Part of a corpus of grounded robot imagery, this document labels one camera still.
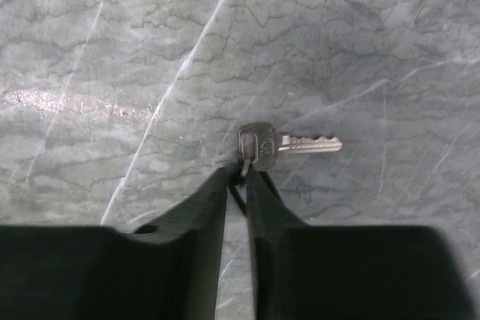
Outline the black key tag with key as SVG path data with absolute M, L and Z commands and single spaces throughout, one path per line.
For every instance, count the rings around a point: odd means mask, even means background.
M 248 171 L 272 169 L 279 158 L 291 154 L 333 153 L 342 149 L 336 136 L 314 138 L 280 133 L 267 121 L 241 126 L 237 132 L 239 170 L 230 182 L 230 192 L 242 213 L 247 212 L 246 181 Z

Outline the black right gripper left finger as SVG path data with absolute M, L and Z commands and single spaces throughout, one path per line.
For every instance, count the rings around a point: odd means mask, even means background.
M 131 233 L 2 226 L 3 319 L 213 319 L 227 173 Z

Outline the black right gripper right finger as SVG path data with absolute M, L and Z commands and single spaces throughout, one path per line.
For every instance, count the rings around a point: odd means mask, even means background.
M 429 226 L 313 226 L 265 172 L 246 177 L 257 319 L 477 319 L 457 259 Z

